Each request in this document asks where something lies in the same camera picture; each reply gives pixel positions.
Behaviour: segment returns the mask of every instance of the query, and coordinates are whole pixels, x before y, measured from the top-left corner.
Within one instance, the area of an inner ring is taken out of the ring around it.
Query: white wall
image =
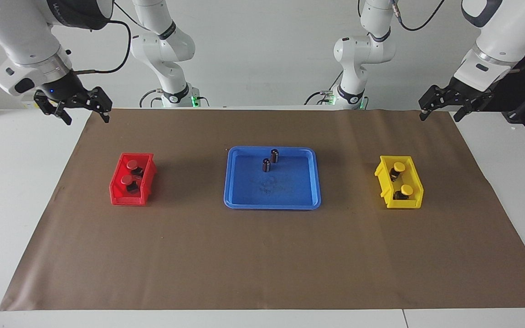
[[[408,26],[420,25],[439,0],[402,0]],[[129,0],[117,1],[136,18]],[[329,87],[341,66],[333,58],[335,41],[365,35],[356,0],[169,0],[178,27],[196,42],[196,56],[181,63],[186,78],[212,106],[302,104]],[[460,0],[446,0],[425,29],[404,31],[394,19],[397,42],[392,62],[366,65],[370,108],[417,108],[431,84],[445,87],[479,31],[469,25]],[[127,21],[115,8],[114,19]],[[133,25],[134,35],[142,30]],[[84,31],[57,26],[54,35],[72,50],[75,69],[111,69],[126,47],[122,26]],[[5,54],[0,48],[0,63]],[[136,107],[145,91],[159,87],[157,77],[133,56],[117,73],[82,77],[85,87],[100,85],[115,107]],[[0,108],[20,102],[0,90]]]

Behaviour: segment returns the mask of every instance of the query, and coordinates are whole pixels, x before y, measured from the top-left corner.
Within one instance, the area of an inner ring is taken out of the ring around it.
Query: brown tablecloth
[[[525,307],[525,247],[447,113],[111,116],[86,124],[0,310]],[[321,207],[227,208],[236,145],[314,149]],[[121,152],[154,153],[147,207],[110,204]],[[380,155],[413,157],[421,209],[386,209]]]

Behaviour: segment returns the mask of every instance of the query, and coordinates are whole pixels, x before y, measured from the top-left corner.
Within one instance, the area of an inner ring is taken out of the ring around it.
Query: blue tray
[[[263,159],[279,160],[263,172]],[[321,205],[315,152],[300,147],[237,146],[228,152],[224,203],[236,209],[315,210]]]

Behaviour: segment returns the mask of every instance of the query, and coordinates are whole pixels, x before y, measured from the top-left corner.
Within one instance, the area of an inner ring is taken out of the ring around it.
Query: yellow cap
[[[414,191],[412,190],[412,187],[410,185],[402,185],[402,187],[400,187],[400,192],[405,195],[405,196],[410,196],[412,195],[412,193],[414,193]]]
[[[404,170],[406,170],[406,166],[404,164],[402,164],[401,162],[396,162],[394,163],[394,170],[398,173],[400,172],[404,172]]]

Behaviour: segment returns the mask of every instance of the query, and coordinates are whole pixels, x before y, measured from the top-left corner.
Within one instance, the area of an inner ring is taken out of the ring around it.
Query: table
[[[39,110],[0,111],[0,301],[90,113],[72,110],[71,115],[73,123],[67,127]],[[472,114],[458,128],[525,243],[525,129],[506,123],[499,113]],[[525,309],[0,312],[0,326],[7,327],[78,323],[90,327],[402,328],[408,324],[428,328],[448,326],[448,322],[450,327],[520,326],[525,324]]]

